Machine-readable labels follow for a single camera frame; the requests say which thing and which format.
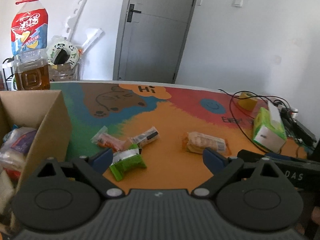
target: brown cartoon bear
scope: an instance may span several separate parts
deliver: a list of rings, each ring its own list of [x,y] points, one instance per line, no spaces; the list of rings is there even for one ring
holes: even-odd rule
[[[118,113],[126,107],[147,106],[141,97],[118,84],[81,83],[81,86],[84,104],[90,114],[97,118],[107,117],[110,112]]]

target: red painted area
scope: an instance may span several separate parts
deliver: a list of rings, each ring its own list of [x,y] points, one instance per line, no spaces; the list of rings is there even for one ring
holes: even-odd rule
[[[173,103],[177,108],[182,109],[183,111],[191,114],[194,117],[205,120],[206,122],[214,123],[217,125],[224,125],[227,127],[235,128],[237,127],[235,120],[232,118],[232,115],[229,110],[229,103],[231,97],[224,93],[216,93],[210,91],[202,91],[202,90],[191,90],[191,89],[182,89],[182,88],[169,88],[166,87],[166,91],[171,94],[171,98],[168,99],[171,103]],[[226,110],[224,114],[214,114],[204,107],[201,106],[200,101],[204,98],[213,99],[220,103]],[[257,115],[258,109],[261,106],[265,106],[266,104],[259,100],[257,106],[252,112],[246,111],[242,109],[238,104],[235,106],[231,105],[232,112],[237,119],[238,123],[243,128],[251,128],[252,127],[252,118],[248,117],[246,114],[255,117]]]

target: orange painted area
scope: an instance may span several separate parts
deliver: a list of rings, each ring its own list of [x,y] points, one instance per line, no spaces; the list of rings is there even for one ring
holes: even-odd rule
[[[176,108],[171,102],[158,102],[154,111],[138,114],[122,125],[125,136],[119,139],[133,137],[152,126],[157,128],[160,135],[158,140],[146,145],[142,150],[146,169],[137,168],[129,171],[120,182],[114,179],[110,170],[104,173],[107,179],[126,193],[130,188],[192,190],[212,176],[203,164],[201,154],[182,149],[181,141],[185,132],[198,131],[227,139],[233,156],[242,149],[261,153],[238,128],[207,123]],[[288,140],[282,153],[295,156],[296,149],[295,142]],[[303,150],[301,149],[300,152],[300,157],[303,157]]]
[[[171,95],[166,91],[165,87],[130,84],[119,84],[119,87],[132,90],[135,94],[143,97],[155,97],[159,99],[171,98]]]

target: gray door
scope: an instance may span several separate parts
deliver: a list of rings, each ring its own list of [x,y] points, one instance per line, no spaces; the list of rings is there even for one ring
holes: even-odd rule
[[[119,79],[172,83],[193,0],[130,0]]]

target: brown cardboard box in background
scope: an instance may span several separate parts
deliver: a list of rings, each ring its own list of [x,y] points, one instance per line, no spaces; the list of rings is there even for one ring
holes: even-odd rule
[[[0,138],[14,124],[38,129],[18,182],[18,191],[42,160],[55,157],[59,162],[64,161],[72,127],[60,90],[0,91]],[[14,217],[11,225],[0,224],[0,232],[8,233],[15,228]]]

